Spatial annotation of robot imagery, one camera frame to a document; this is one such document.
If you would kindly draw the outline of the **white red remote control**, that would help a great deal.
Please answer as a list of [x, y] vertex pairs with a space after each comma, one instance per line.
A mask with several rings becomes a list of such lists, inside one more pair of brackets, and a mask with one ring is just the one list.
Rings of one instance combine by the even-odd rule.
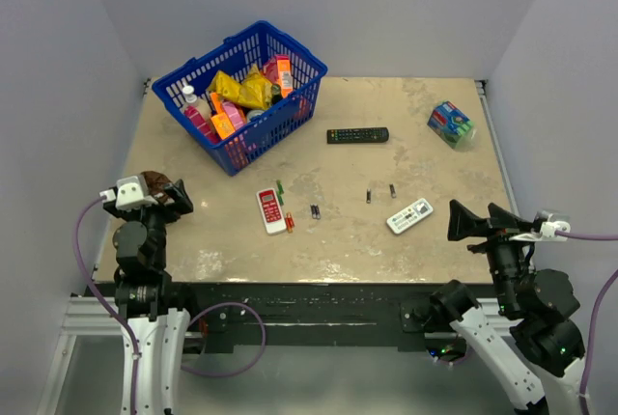
[[265, 188], [256, 193], [259, 210], [268, 235], [287, 231], [286, 220], [274, 188]]

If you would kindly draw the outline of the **orange battery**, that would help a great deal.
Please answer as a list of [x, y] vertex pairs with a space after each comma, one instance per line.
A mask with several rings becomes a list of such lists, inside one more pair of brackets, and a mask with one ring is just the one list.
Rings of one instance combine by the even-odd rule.
[[289, 217], [290, 217], [291, 225], [292, 225], [292, 227], [293, 227], [293, 231], [294, 231], [294, 227], [295, 227], [295, 222], [294, 222], [294, 219], [293, 219], [292, 214], [291, 214], [290, 212], [287, 212], [287, 213], [289, 213]]
[[286, 227], [287, 227], [287, 232], [291, 233], [293, 231], [293, 227], [291, 225], [291, 221], [290, 221], [290, 217], [289, 217], [289, 213], [286, 213], [285, 216], [285, 221], [286, 221]]

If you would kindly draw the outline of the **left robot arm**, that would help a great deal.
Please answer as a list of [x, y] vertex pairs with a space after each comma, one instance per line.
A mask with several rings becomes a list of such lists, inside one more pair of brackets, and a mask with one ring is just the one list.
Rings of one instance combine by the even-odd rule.
[[166, 228], [193, 204], [182, 180], [156, 171], [120, 179], [102, 195], [104, 209], [122, 222], [112, 236], [124, 345], [122, 411], [174, 414], [184, 333], [198, 323], [200, 307], [166, 270]]

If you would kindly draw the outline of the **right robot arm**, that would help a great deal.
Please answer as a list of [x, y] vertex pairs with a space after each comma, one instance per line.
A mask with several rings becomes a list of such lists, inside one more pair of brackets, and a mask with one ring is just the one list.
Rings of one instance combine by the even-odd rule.
[[532, 221], [489, 204], [482, 218], [460, 202], [449, 204], [447, 238], [462, 241], [473, 254], [486, 256], [498, 313], [511, 321], [509, 346], [490, 324], [470, 287], [452, 280], [429, 299], [427, 321], [459, 334], [481, 358], [518, 414], [589, 414], [584, 384], [586, 350], [572, 316], [580, 303], [569, 276], [560, 270], [532, 267], [539, 242], [564, 241], [567, 218], [548, 211]]

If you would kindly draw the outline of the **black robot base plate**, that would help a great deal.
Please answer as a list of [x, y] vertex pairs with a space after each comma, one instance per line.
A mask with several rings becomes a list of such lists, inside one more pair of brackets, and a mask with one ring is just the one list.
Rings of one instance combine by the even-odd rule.
[[190, 326], [206, 353], [238, 346], [395, 347], [445, 352], [464, 341], [443, 318], [431, 318], [437, 284], [178, 282]]

